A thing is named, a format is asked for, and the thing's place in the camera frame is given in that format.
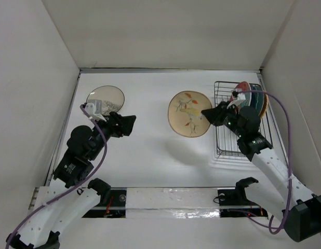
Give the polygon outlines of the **cream plate with tree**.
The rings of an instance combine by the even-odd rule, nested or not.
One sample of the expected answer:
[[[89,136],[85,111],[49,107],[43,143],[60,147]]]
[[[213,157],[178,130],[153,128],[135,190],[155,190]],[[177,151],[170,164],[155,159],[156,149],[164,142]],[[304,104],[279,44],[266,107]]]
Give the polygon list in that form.
[[[123,91],[115,86],[102,86],[94,89],[87,97],[87,102],[94,102],[102,115],[118,112],[125,103]]]

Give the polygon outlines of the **beige plate with bird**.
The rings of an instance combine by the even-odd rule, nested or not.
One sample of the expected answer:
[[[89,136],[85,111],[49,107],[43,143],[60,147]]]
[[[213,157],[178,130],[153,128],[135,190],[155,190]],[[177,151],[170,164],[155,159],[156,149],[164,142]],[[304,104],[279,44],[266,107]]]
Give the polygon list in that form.
[[[202,111],[211,108],[212,103],[204,94],[197,91],[181,91],[169,103],[169,125],[181,136],[200,137],[210,127]]]

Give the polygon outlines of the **light blue flower plate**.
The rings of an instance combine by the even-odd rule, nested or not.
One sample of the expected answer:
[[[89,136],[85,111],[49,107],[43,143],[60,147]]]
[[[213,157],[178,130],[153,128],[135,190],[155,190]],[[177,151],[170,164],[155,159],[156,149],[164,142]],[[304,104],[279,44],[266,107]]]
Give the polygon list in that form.
[[[256,92],[252,93],[251,103],[261,118],[263,116],[264,94],[261,93],[262,88],[259,85],[253,86],[252,90],[256,90]]]

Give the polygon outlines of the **orange woven wicker plate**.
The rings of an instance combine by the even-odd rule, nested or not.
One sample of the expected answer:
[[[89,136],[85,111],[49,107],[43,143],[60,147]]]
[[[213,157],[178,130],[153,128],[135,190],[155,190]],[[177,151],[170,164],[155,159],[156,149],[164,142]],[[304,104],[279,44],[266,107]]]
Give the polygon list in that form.
[[[266,91],[263,92],[263,105],[259,114],[259,117],[262,119],[262,117],[265,115],[267,108],[269,104],[269,96]]]

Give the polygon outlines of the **red patterned plate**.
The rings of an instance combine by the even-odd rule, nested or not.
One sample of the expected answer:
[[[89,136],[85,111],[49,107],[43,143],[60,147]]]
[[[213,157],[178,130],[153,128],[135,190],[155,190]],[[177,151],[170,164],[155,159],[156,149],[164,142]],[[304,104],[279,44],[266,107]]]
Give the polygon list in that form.
[[[236,91],[249,91],[251,90],[250,84],[246,81],[238,83],[235,87]]]

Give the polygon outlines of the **dark teal scalloped plate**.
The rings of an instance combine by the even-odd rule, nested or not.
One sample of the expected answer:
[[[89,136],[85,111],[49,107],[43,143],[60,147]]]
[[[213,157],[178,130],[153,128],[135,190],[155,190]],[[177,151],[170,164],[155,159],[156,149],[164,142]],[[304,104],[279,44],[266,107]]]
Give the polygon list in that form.
[[[250,84],[250,86],[251,86],[251,90],[258,91],[258,92],[251,92],[250,106],[254,107],[259,114],[263,105],[263,94],[260,93],[262,88],[259,85],[254,85],[254,84]]]

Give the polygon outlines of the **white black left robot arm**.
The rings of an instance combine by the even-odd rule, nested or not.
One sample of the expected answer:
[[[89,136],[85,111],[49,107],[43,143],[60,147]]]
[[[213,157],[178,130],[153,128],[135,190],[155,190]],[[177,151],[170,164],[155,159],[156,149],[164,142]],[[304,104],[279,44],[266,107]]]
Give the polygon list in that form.
[[[91,179],[99,169],[92,161],[99,153],[106,154],[109,138],[129,136],[135,120],[135,115],[112,112],[104,120],[91,119],[94,128],[74,128],[47,196],[8,236],[6,248],[59,248],[60,238],[68,228],[92,207],[106,205],[111,186],[99,178]]]

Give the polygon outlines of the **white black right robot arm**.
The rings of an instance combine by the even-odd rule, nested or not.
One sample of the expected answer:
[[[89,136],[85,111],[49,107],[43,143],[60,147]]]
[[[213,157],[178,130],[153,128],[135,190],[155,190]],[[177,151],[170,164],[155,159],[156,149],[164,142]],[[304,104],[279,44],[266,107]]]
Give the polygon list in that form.
[[[238,136],[239,150],[279,193],[269,193],[257,179],[249,177],[236,183],[234,198],[238,203],[251,201],[261,205],[280,220],[281,227],[296,242],[321,233],[321,195],[309,190],[282,163],[271,143],[259,132],[261,119],[254,108],[237,109],[221,102],[203,110],[202,115],[215,127],[225,126]]]

